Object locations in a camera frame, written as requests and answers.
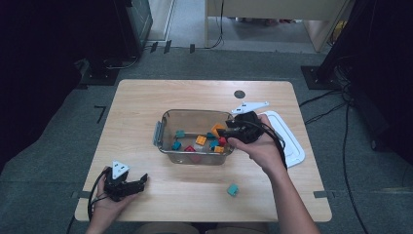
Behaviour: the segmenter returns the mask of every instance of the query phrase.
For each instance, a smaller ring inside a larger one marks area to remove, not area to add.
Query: person's right hand
[[[270,120],[266,114],[258,115],[262,123],[271,127]],[[273,139],[264,133],[256,142],[244,144],[237,138],[229,137],[228,142],[234,147],[244,151],[249,158],[254,160],[265,173],[270,170],[285,170],[282,163],[282,156],[276,147]]]

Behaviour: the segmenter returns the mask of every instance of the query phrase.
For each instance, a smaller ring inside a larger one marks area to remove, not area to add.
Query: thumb
[[[232,146],[242,150],[245,153],[248,153],[248,146],[244,144],[242,141],[240,141],[237,138],[229,137],[228,138],[228,143],[230,143]]]

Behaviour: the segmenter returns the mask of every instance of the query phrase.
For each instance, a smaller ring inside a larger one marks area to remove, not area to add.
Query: white triangular marker
[[[120,163],[118,161],[113,161],[112,163],[112,178],[117,179],[119,176],[123,175],[130,169],[127,165]]]

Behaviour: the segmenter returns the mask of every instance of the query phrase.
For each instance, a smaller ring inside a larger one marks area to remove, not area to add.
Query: white plastic bracket
[[[118,177],[126,173],[129,169],[130,167],[128,167],[127,165],[120,163],[118,161],[113,161],[112,162],[112,178],[117,179]]]
[[[243,104],[237,107],[237,109],[233,109],[232,113],[233,114],[245,114],[248,113],[252,110],[268,106],[270,103],[268,101],[264,102],[245,102],[243,101]]]

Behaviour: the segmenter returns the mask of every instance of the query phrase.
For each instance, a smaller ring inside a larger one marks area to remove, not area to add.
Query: wooden table
[[[246,96],[238,99],[234,92]],[[270,181],[241,150],[221,166],[178,165],[153,145],[156,122],[170,109],[228,111],[242,101],[269,101],[257,110],[277,111],[303,147],[303,163],[288,170],[315,221],[329,221],[331,210],[307,136],[297,100],[288,82],[124,80],[120,83],[105,123],[84,190],[91,191],[104,166],[113,160],[131,167],[127,181],[149,174],[145,191],[122,213],[122,221],[277,221]],[[240,191],[226,190],[236,183]],[[76,209],[78,220],[88,220],[87,199]]]
[[[220,17],[224,0],[205,0],[205,46],[208,17]],[[316,52],[320,52],[353,0],[225,0],[223,17],[304,20]]]

